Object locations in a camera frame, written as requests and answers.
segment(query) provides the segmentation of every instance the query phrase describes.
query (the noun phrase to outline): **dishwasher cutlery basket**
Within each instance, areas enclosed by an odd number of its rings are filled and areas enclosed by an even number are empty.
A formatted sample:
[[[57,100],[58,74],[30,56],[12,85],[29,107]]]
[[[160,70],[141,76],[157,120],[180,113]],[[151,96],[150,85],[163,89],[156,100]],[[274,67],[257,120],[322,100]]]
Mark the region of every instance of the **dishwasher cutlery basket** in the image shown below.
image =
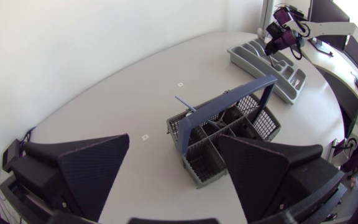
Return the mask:
[[[268,75],[195,106],[167,120],[168,132],[181,155],[183,166],[197,188],[202,188],[227,173],[220,155],[220,134],[271,141],[280,123],[266,108],[277,79]],[[261,100],[253,92],[263,89]],[[207,123],[216,122],[221,129]]]

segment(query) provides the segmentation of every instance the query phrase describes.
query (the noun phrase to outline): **black padded object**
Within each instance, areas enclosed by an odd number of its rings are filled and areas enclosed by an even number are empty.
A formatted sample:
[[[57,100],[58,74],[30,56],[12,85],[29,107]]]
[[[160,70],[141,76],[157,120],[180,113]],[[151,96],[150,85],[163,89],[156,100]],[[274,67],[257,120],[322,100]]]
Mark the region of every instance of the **black padded object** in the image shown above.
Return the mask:
[[[57,168],[24,156],[12,164],[16,179],[33,194],[54,206],[56,196],[63,193],[63,178]]]
[[[128,148],[127,134],[60,144],[28,142],[24,145],[28,156],[60,169],[84,217],[95,222],[99,220]]]
[[[256,141],[252,139],[247,139],[247,142],[253,142],[254,144],[266,149],[274,149],[275,152],[283,154],[290,163],[289,169],[294,169],[298,166],[318,159],[321,157],[321,153],[323,153],[323,147],[318,144],[312,146],[290,146],[286,144]]]
[[[219,137],[222,157],[248,222],[261,218],[290,164],[284,154],[261,147],[261,142]]]
[[[219,222],[214,218],[183,221],[146,220],[140,218],[131,218],[128,224],[219,224]]]

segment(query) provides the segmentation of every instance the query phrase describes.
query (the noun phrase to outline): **black monitor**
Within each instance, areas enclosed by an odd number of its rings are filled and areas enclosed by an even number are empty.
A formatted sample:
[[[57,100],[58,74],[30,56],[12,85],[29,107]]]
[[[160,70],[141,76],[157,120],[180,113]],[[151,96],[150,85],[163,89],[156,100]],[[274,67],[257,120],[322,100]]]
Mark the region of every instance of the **black monitor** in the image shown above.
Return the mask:
[[[350,18],[342,9],[332,0],[311,0],[310,22],[349,22]],[[317,37],[317,41],[311,40],[311,43],[324,53],[330,54],[330,50],[322,45],[322,42],[343,51],[346,46],[346,35],[321,35]]]
[[[27,223],[54,210],[97,222],[129,148],[127,134],[58,144],[27,142],[0,189]]]
[[[344,53],[358,68],[358,43],[354,37],[349,37]]]

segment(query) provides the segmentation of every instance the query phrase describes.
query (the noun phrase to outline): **white wall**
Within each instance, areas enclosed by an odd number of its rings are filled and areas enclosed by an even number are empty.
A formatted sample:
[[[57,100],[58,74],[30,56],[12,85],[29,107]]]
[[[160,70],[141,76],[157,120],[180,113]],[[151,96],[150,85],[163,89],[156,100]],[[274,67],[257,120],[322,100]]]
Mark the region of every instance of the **white wall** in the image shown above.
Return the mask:
[[[255,32],[261,10],[262,0],[0,1],[0,167],[15,138],[98,81],[201,34]]]

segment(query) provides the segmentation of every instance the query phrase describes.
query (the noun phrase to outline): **gray cutlery tray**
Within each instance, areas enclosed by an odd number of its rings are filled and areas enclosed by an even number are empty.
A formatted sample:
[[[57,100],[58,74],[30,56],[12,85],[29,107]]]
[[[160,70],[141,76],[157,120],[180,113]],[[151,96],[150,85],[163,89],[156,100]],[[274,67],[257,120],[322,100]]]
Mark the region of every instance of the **gray cutlery tray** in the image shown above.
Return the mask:
[[[273,92],[284,102],[293,105],[305,85],[305,73],[281,52],[271,55],[274,68],[264,52],[265,43],[259,39],[231,47],[227,50],[230,60],[253,77],[273,75],[277,83]]]

